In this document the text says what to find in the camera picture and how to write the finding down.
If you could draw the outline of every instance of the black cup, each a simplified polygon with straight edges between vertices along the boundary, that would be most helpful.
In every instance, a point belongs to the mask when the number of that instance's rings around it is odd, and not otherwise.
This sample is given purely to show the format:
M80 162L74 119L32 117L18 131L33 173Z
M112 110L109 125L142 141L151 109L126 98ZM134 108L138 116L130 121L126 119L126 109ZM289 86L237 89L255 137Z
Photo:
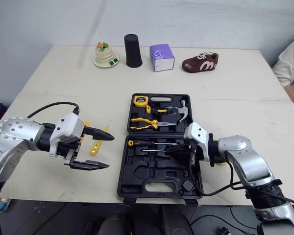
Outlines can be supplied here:
M141 52L139 49L138 37L136 34L127 34L124 36L126 65L131 68L137 68L143 64Z

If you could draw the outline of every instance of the white table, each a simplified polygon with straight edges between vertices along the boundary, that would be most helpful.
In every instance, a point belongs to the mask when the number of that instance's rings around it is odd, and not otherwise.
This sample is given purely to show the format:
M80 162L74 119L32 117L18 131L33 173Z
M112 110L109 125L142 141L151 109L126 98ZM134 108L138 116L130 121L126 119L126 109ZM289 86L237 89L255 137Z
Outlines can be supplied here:
M215 71L196 74L181 68L198 48L173 48L175 68L153 72L148 48L142 48L143 65L125 65L123 47L115 47L120 63L110 69L94 66L95 47L54 46L16 97L5 116L27 116L52 102L71 101L81 108L80 118L103 129L109 125L114 141L105 141L91 156L93 144L84 139L78 159L95 160L110 167L96 171L73 170L63 158L47 152L26 152L1 195L15 199L122 202L117 196L126 122L133 93L189 94L193 120L215 139L239 134L251 139L254 149L280 178L285 196L294 199L294 104L257 50L214 49L219 54ZM33 120L56 123L72 111L55 106ZM228 166L201 164L205 192L229 183ZM226 191L204 197L200 204L251 205L243 191ZM138 199L138 203L184 203L177 199Z

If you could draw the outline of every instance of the purple box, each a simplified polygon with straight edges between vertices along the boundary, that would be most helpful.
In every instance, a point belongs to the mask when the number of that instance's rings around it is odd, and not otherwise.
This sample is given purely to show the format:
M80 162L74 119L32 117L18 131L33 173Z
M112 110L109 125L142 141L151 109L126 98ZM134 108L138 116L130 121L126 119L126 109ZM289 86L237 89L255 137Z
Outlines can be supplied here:
M149 54L155 72L173 69L175 57L169 44L150 46Z

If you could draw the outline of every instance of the yellow-handled pliers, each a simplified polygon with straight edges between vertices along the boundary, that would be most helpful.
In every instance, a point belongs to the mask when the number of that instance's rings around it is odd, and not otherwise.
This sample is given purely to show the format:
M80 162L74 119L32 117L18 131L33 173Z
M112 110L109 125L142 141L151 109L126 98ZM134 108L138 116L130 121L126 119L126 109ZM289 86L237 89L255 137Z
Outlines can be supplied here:
M145 129L153 128L153 129L156 130L156 129L158 129L158 126L173 126L173 125L176 125L176 123L165 122L165 121L157 121L157 120L149 120L149 119L142 118L142 117L131 119L131 122L139 122L139 121L148 123L150 125L143 126L143 127L131 126L130 129L132 129L132 130L145 130Z

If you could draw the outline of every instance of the brown shoe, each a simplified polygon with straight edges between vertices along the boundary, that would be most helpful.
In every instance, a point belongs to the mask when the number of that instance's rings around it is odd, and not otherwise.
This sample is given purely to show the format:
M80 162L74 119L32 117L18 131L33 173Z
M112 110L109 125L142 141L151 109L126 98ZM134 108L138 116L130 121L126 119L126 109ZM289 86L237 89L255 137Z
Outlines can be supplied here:
M203 72L214 70L218 63L218 54L203 52L198 56L184 60L182 68L186 72Z

